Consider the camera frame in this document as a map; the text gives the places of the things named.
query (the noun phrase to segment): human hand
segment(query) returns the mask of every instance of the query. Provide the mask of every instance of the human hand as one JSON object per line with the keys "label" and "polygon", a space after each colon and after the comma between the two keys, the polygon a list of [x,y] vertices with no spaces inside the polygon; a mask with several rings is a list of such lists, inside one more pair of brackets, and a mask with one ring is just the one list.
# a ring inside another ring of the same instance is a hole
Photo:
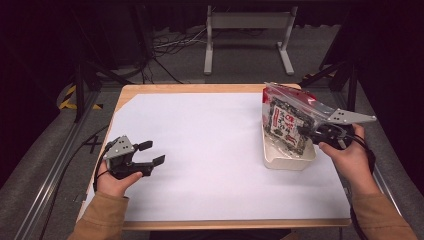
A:
{"label": "human hand", "polygon": [[[353,124],[355,134],[365,139],[364,128]],[[326,143],[319,143],[321,150],[331,157],[337,170],[349,181],[353,194],[372,194],[380,190],[375,183],[368,165],[365,149],[356,141],[345,150],[338,150]]]}
{"label": "human hand", "polygon": [[[105,171],[107,171],[106,161],[102,160],[97,175],[99,176]],[[124,197],[127,188],[137,182],[142,176],[143,174],[141,172],[136,172],[119,180],[112,176],[109,172],[106,172],[97,179],[97,191],[110,196]]]}

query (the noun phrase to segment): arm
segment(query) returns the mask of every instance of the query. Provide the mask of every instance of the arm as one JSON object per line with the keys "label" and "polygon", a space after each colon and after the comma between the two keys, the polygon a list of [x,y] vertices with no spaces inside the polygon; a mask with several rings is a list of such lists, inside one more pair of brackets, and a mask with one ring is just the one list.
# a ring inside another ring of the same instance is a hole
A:
{"label": "arm", "polygon": [[[364,129],[353,126],[364,138]],[[321,150],[333,160],[337,170],[349,181],[352,204],[359,226],[368,239],[417,239],[409,224],[381,193],[368,166],[364,148],[355,141],[345,150],[320,143]]]}
{"label": "arm", "polygon": [[[105,162],[101,164],[99,172],[104,171],[106,171]],[[122,225],[129,201],[124,197],[125,191],[141,177],[141,172],[122,180],[117,180],[109,173],[101,175],[98,179],[96,195],[75,225],[74,232],[68,240],[121,239]]]}

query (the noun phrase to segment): white paper sheet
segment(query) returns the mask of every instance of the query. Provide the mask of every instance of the white paper sheet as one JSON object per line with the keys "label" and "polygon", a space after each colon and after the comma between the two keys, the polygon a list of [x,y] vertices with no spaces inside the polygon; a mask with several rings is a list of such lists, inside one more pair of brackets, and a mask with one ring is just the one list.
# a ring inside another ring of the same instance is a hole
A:
{"label": "white paper sheet", "polygon": [[[127,190],[126,221],[350,218],[331,159],[303,171],[263,164],[261,93],[140,94],[113,118],[108,141],[153,140],[135,162],[165,163]],[[93,197],[91,189],[87,203]]]}

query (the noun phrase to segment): brown sleeve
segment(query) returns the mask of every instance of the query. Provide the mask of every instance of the brown sleeve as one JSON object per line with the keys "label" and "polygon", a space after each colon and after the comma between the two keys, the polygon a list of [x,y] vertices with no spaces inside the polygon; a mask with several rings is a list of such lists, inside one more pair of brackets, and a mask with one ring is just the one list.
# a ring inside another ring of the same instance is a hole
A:
{"label": "brown sleeve", "polygon": [[68,240],[121,239],[128,201],[97,192]]}
{"label": "brown sleeve", "polygon": [[369,240],[417,239],[384,194],[358,195],[352,201],[359,226]]}

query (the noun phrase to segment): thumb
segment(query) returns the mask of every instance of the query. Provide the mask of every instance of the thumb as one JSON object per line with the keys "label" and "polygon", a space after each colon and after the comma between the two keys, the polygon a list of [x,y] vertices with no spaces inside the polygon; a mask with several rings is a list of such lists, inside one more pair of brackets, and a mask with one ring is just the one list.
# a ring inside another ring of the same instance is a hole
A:
{"label": "thumb", "polygon": [[137,182],[142,176],[143,174],[141,172],[136,172],[122,179],[121,183],[125,188],[128,188],[131,185],[133,185],[135,182]]}
{"label": "thumb", "polygon": [[320,142],[318,144],[318,146],[325,154],[327,154],[332,159],[335,159],[337,157],[337,155],[339,154],[339,150],[333,148],[332,146],[328,145],[327,143]]}

